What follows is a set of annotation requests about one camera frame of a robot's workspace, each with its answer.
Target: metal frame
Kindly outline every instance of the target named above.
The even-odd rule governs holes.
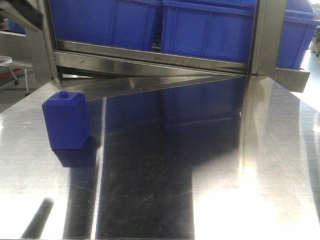
[[[49,0],[29,1],[43,14],[43,30],[27,30],[26,37],[0,31],[0,42],[8,43],[0,46],[0,55],[11,56],[17,64],[22,60],[27,66],[32,63],[38,86],[70,71],[80,75],[141,77],[266,75],[282,81],[289,90],[299,91],[303,91],[309,77],[304,70],[276,68],[286,1],[257,0],[249,64],[57,40]]]

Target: blue plastic crate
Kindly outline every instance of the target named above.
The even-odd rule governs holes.
[[[309,0],[287,0],[285,15],[297,18],[314,19],[318,11]]]
[[[179,0],[180,2],[208,3],[217,7],[252,9],[257,0]],[[314,19],[318,11],[309,0],[287,0],[285,15],[297,18]]]
[[[299,69],[320,21],[285,16],[277,66]]]
[[[254,11],[164,1],[161,51],[247,63]],[[278,67],[300,68],[319,21],[285,16]]]
[[[51,0],[58,39],[149,50],[158,0]]]
[[[254,11],[164,1],[161,51],[248,62]]]
[[[42,104],[52,149],[81,149],[90,136],[85,95],[61,91]]]
[[[14,21],[8,19],[9,30],[14,33],[25,34],[25,28]]]

